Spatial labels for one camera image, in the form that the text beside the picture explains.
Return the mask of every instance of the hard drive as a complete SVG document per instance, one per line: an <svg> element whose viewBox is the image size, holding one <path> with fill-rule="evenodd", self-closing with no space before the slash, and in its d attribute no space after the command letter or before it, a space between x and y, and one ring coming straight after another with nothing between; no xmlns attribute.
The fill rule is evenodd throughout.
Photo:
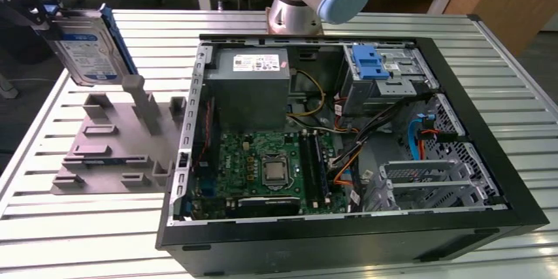
<svg viewBox="0 0 558 279"><path fill-rule="evenodd" d="M47 42L77 85L120 84L124 75L137 74L109 7L61 9L52 20L63 36Z"/></svg>

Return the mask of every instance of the white label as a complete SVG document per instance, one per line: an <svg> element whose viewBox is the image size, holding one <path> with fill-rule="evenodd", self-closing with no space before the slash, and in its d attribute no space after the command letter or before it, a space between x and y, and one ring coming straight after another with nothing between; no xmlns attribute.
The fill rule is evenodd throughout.
<svg viewBox="0 0 558 279"><path fill-rule="evenodd" d="M351 191L351 199L355 204L360 204L360 196L356 194L355 190Z"/></svg>
<svg viewBox="0 0 558 279"><path fill-rule="evenodd" d="M280 71L279 55L236 55L233 71Z"/></svg>
<svg viewBox="0 0 558 279"><path fill-rule="evenodd" d="M84 160L85 164L99 164L99 165L104 165L104 161L103 160Z"/></svg>
<svg viewBox="0 0 558 279"><path fill-rule="evenodd" d="M60 41L77 71L88 78L112 80L116 71L108 58L108 49L99 41Z"/></svg>
<svg viewBox="0 0 558 279"><path fill-rule="evenodd" d="M340 116L343 114L343 106L335 104L334 109L335 109L335 115Z"/></svg>
<svg viewBox="0 0 558 279"><path fill-rule="evenodd" d="M387 71L399 71L399 66L396 65L396 63L386 63L386 64L383 65L383 68L384 68Z"/></svg>

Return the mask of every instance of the yellow cable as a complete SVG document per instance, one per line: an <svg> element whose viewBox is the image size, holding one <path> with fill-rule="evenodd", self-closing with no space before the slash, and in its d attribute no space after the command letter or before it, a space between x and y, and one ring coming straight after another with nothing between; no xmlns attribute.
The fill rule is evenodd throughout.
<svg viewBox="0 0 558 279"><path fill-rule="evenodd" d="M323 93L323 89L322 89L322 86L317 83L317 81L313 80L313 78L311 77L311 75L307 72L304 72L301 70L296 70L296 72L303 73L305 75L305 77L312 81L312 83L315 84L315 86L320 90L322 100L320 100L320 105L317 106L316 109L313 109L312 111L308 111L308 112L300 112L297 114L287 114L287 116L289 116L289 117L303 117L303 116L309 116L311 114L315 114L317 111L320 111L320 109L323 107L323 103L326 102L326 94Z"/></svg>

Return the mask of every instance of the hard drive label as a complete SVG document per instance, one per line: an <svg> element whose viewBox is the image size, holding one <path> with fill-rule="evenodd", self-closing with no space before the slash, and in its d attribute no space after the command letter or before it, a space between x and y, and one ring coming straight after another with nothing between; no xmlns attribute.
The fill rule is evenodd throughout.
<svg viewBox="0 0 558 279"><path fill-rule="evenodd" d="M60 43L83 76L93 80L113 80L117 77L107 54L108 48L95 35L68 34Z"/></svg>

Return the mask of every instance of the aluminum rail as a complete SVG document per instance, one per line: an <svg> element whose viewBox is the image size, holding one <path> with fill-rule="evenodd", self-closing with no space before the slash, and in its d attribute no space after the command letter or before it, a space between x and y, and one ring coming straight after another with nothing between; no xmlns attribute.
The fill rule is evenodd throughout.
<svg viewBox="0 0 558 279"><path fill-rule="evenodd" d="M116 10L144 88L159 101L188 94L200 33L265 32L263 12ZM482 22L466 16L360 14L327 35L431 37L550 224L460 258L231 278L555 278L558 276L558 110ZM0 177L0 272L4 278L187 278L155 249L161 193L49 194L89 92L132 101L119 86L76 86L64 71Z"/></svg>

